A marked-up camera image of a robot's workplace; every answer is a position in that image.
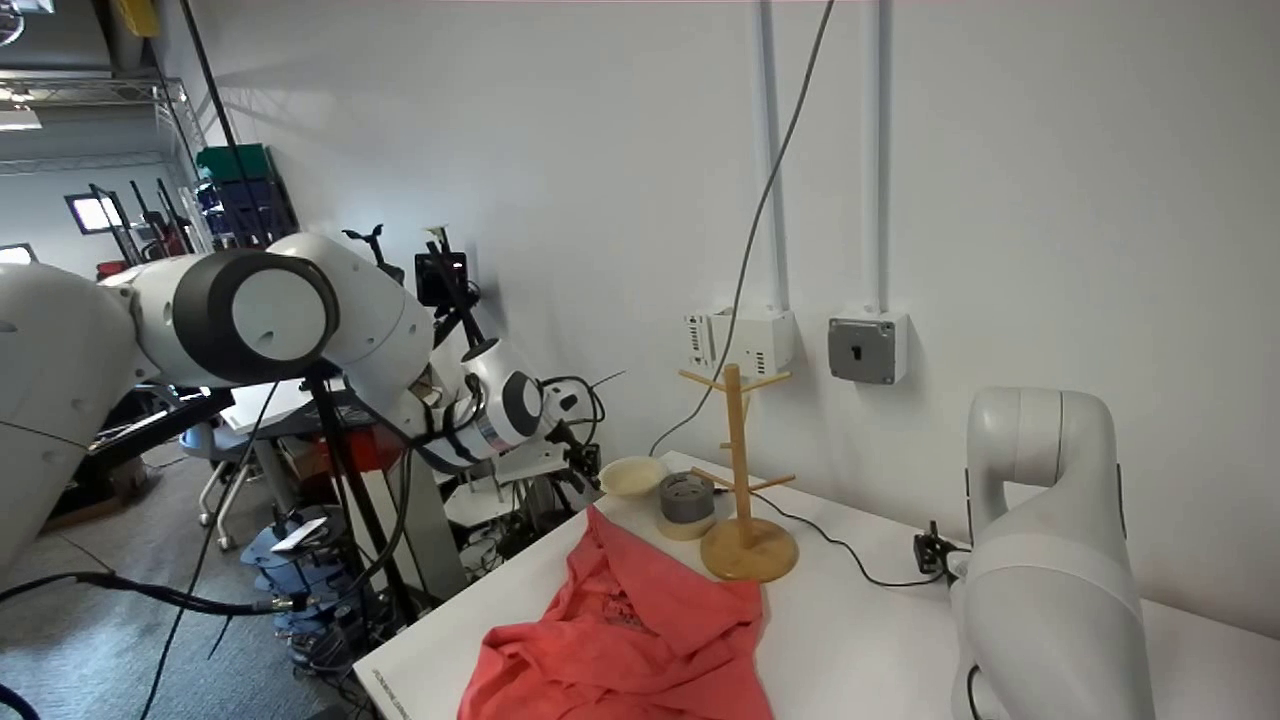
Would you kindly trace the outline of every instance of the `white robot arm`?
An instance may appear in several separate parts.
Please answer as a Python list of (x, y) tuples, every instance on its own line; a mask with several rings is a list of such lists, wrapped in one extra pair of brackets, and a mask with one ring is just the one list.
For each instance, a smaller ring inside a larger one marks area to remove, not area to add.
[[(1007, 480), (1048, 492), (1007, 513)], [(1151, 720), (1114, 414), (1080, 393), (986, 393), (968, 492), (958, 720)]]
[(438, 471), (555, 427), (560, 409), (500, 348), (466, 363), (431, 328), (416, 298), (331, 236), (140, 263), (110, 284), (0, 268), (0, 567), (140, 379), (227, 389), (327, 359), (372, 414), (423, 440)]

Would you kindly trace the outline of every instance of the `wooden stand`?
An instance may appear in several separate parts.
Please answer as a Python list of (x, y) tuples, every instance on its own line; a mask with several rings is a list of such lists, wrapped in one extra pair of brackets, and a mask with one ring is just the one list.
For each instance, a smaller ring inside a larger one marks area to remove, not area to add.
[(726, 370), (726, 400), (728, 400), (728, 453), (733, 453), (733, 501), (735, 517), (721, 520), (706, 538), (706, 563), (721, 581), (771, 584), (788, 578), (802, 560), (798, 542), (752, 517), (752, 485), (750, 485), (750, 427), (746, 427), (746, 374), (735, 363)]

